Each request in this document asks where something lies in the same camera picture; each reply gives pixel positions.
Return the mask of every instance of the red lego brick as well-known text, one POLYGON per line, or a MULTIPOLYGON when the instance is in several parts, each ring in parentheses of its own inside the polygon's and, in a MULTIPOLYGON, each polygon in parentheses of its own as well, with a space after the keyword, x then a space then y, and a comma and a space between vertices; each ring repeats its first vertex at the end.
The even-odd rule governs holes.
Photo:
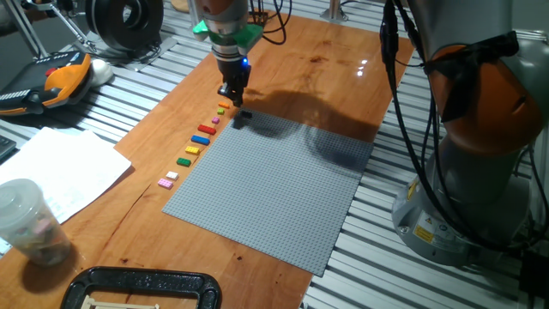
POLYGON ((211 135, 214 135, 215 132, 217 132, 217 130, 215 128, 208 127, 207 125, 204 125, 204 124, 200 124, 198 126, 198 130, 200 132, 208 133, 208 134, 211 134, 211 135))

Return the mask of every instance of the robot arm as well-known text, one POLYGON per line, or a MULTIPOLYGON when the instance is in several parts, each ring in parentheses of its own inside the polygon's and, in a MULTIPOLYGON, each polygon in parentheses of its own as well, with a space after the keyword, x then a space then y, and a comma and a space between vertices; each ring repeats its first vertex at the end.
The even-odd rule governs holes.
MULTIPOLYGON (((519 230, 530 212, 529 182, 510 175, 520 149, 539 135, 547 121, 549 91, 541 85, 547 82, 549 46, 517 38, 511 27, 510 0, 459 4, 408 0, 419 30, 419 35, 410 37, 425 61, 432 93, 429 124, 433 124, 434 152, 423 167, 407 136, 396 97, 398 34, 393 3, 406 14, 400 0, 388 0, 381 35, 383 61, 419 179, 395 200, 395 229, 419 255, 447 265, 490 264, 501 251, 528 249, 549 227, 549 207, 543 198, 543 228, 528 240, 521 239, 519 230), (435 111, 447 131, 440 144, 435 111), (448 225, 453 227, 445 234, 445 245, 422 239, 417 228, 408 232, 408 227, 420 226, 425 216, 439 219, 444 231, 448 225)), ((405 25, 414 34, 413 25, 405 25)))
POLYGON ((223 75, 218 94, 230 99, 236 107, 243 103, 251 66, 247 53, 262 37, 262 28, 248 24, 247 0, 198 0, 203 21, 193 33, 199 40, 212 41, 212 52, 223 75))

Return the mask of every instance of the yellow warning label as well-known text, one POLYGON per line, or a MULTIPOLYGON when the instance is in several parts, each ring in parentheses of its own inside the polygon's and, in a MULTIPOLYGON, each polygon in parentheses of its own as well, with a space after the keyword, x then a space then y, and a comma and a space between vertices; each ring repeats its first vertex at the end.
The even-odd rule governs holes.
POLYGON ((413 193, 415 192, 415 187, 418 185, 418 180, 414 180, 413 183, 408 188, 407 200, 409 201, 412 198, 413 193))
POLYGON ((416 236, 421 238, 422 240, 428 242, 429 244, 432 242, 433 233, 427 231, 426 229, 422 228, 421 226, 416 226, 415 230, 413 231, 416 236))

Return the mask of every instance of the white paper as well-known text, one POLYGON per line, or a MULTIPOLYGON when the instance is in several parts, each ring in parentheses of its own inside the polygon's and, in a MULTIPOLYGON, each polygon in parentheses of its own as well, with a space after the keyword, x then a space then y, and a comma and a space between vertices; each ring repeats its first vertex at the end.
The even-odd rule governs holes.
POLYGON ((31 179, 63 223, 105 192, 130 166, 110 143, 91 131, 69 136, 44 128, 0 166, 0 184, 31 179))

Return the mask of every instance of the black clamp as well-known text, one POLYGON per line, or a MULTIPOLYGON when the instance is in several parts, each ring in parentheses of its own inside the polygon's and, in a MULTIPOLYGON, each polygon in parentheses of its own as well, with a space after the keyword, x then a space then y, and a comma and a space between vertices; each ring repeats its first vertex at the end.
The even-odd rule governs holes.
POLYGON ((220 285, 210 275, 98 266, 76 276, 61 309, 80 309, 93 291, 196 297, 196 309, 219 309, 221 305, 220 285))

